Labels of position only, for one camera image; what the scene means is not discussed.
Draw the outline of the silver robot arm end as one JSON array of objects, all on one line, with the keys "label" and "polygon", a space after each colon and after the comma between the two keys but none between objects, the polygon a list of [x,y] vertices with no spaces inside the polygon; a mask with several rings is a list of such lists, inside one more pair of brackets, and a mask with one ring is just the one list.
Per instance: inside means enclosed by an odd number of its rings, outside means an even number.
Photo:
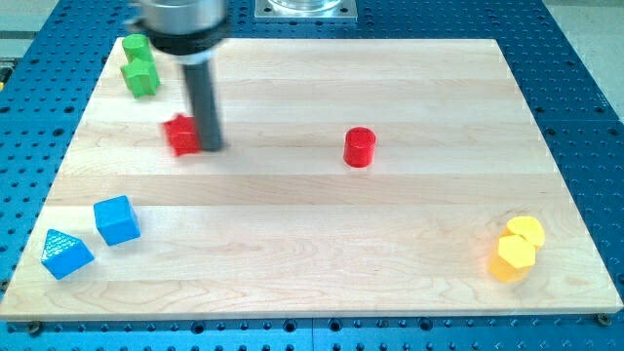
[{"label": "silver robot arm end", "polygon": [[211,50],[229,34],[225,0],[137,0],[138,15],[127,22],[132,33],[147,36],[158,51],[192,65],[208,61]]}]

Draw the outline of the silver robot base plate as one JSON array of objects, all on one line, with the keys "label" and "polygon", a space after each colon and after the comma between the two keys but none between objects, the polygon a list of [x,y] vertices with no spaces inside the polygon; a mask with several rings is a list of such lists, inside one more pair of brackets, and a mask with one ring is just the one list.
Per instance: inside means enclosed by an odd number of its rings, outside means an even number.
[{"label": "silver robot base plate", "polygon": [[257,20],[356,20],[356,0],[255,0]]}]

